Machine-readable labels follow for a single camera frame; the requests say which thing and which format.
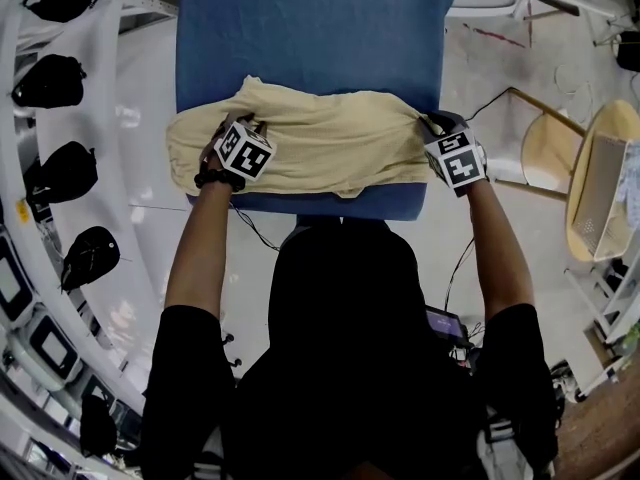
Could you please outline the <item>black caps on rack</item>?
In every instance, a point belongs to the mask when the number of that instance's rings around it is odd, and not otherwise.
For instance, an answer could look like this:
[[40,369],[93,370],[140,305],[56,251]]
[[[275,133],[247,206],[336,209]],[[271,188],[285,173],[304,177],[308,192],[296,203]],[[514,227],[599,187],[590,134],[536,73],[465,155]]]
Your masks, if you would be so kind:
[[20,107],[54,109],[78,106],[87,74],[74,57],[50,54],[39,59],[11,92]]

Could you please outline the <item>small black monitor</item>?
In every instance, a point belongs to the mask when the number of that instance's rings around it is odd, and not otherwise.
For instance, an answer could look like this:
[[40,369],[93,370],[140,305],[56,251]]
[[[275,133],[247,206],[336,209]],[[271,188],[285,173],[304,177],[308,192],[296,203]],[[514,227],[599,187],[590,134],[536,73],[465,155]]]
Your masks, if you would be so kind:
[[469,344],[466,327],[457,315],[432,306],[426,306],[425,311],[430,327],[440,339],[457,347]]

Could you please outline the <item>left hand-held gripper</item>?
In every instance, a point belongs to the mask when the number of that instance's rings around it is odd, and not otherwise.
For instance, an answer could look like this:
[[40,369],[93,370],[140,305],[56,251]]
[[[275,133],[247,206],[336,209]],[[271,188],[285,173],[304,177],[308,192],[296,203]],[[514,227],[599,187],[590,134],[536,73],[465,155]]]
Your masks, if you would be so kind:
[[252,120],[252,113],[230,112],[224,123],[231,125],[215,143],[214,150],[226,170],[246,180],[256,181],[275,157],[276,145],[260,135],[267,132],[265,121],[261,121],[255,131],[243,125]]

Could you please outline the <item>person's black-clothed body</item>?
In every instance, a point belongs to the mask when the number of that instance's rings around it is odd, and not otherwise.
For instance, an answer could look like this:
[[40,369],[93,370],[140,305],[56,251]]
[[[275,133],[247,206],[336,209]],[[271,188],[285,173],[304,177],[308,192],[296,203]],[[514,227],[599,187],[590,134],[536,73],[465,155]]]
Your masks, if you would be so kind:
[[529,464],[556,455],[555,397],[535,309],[487,324],[474,373],[431,329],[407,242],[344,219],[285,243],[269,347],[235,379],[219,321],[161,317],[141,432],[144,480],[187,480],[219,430],[233,480],[338,480],[368,462],[394,480],[486,480],[476,442],[494,409]]

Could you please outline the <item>person's left hand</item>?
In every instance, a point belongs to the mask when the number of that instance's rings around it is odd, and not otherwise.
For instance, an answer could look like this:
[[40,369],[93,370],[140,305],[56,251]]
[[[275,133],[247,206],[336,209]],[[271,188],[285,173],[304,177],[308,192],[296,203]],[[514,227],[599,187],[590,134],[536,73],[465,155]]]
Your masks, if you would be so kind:
[[215,150],[215,145],[220,142],[227,130],[227,124],[225,121],[222,121],[216,131],[214,132],[211,140],[207,144],[207,146],[203,149],[200,155],[200,171],[206,172],[209,170],[222,170],[223,166],[218,157],[218,154]]

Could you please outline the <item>pale crumpled clothes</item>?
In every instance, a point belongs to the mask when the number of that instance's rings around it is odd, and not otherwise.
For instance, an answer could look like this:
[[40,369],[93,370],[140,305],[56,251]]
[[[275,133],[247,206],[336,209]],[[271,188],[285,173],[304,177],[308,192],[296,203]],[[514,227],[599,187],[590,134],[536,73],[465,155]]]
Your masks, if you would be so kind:
[[640,141],[626,149],[616,201],[625,206],[628,225],[640,227]]

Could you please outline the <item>black cap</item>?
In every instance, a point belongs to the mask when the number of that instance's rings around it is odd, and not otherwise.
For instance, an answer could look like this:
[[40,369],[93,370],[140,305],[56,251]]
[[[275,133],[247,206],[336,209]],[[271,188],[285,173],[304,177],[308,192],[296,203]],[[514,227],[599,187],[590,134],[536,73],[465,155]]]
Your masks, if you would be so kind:
[[90,284],[113,270],[120,260],[119,246],[102,226],[81,232],[63,260],[61,290],[70,293]]

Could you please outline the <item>person's left forearm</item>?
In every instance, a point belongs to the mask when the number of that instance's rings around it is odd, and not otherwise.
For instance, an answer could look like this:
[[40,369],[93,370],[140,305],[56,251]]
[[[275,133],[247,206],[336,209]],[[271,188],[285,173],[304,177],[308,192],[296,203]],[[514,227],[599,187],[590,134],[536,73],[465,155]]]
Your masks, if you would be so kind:
[[165,306],[189,306],[220,316],[226,266],[231,187],[203,186],[181,235],[167,284]]

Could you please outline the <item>person's right striped shoe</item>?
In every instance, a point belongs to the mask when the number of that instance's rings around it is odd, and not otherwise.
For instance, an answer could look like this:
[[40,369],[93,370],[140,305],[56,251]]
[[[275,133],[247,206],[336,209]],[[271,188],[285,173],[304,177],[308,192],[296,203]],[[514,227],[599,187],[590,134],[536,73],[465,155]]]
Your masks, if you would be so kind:
[[477,454],[488,480],[534,480],[507,419],[488,420],[477,439]]

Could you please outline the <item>person's right forearm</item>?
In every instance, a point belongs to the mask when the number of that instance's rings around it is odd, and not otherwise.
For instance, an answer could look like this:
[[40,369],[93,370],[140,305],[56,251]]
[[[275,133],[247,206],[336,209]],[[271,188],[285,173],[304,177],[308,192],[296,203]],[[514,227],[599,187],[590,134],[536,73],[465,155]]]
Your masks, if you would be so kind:
[[516,305],[533,305],[526,259],[493,187],[486,180],[475,182],[468,188],[467,198],[485,320]]

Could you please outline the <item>grey-rimmed storage box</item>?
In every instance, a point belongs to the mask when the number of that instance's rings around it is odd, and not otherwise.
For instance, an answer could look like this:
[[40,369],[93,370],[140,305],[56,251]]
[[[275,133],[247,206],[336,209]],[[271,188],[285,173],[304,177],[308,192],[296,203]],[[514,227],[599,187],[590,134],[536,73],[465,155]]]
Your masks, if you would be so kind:
[[19,330],[16,343],[22,347],[18,362],[46,390],[62,390],[82,368],[74,345],[44,310]]
[[0,323],[7,329],[25,325],[32,316],[36,296],[23,272],[9,235],[0,231]]
[[80,400],[92,395],[105,402],[110,414],[114,412],[117,396],[94,372],[86,370],[74,381],[73,388]]

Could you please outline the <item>pale yellow garment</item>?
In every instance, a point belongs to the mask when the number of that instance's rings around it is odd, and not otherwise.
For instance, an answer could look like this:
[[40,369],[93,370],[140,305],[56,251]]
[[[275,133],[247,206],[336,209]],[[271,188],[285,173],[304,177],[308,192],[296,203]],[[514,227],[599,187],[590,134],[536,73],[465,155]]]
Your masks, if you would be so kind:
[[167,127],[171,178],[189,195],[202,150],[232,111],[267,125],[275,157],[248,193],[333,193],[353,199],[370,186],[425,183],[429,167],[420,113],[373,91],[317,96],[248,76],[231,98],[179,113]]

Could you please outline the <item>blue padded mat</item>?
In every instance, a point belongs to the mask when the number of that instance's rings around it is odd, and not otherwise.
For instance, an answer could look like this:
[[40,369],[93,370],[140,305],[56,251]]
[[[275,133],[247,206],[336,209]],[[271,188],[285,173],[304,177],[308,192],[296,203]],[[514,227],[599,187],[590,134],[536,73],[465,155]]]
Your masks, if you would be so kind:
[[[233,97],[248,76],[317,96],[387,93],[420,115],[434,111],[453,2],[180,0],[177,115]],[[233,201],[256,211],[412,221],[427,182],[370,186],[353,199],[244,189]]]

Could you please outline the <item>person's striped shoe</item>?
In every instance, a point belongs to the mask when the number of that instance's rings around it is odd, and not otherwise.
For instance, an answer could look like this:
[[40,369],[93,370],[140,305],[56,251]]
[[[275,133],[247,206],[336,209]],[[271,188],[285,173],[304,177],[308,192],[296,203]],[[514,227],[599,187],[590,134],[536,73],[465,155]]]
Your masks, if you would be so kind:
[[227,480],[224,459],[213,451],[204,450],[194,463],[191,480]]
[[507,419],[488,420],[477,439],[477,454],[488,480],[534,480]]

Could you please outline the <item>row of black caps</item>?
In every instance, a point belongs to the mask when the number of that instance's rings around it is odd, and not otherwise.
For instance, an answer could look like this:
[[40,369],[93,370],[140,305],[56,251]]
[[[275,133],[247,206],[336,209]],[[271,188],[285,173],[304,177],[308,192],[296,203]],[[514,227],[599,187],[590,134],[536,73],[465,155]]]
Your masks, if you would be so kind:
[[24,173],[27,201],[62,203],[84,196],[98,181],[95,150],[69,141],[42,163],[36,158]]

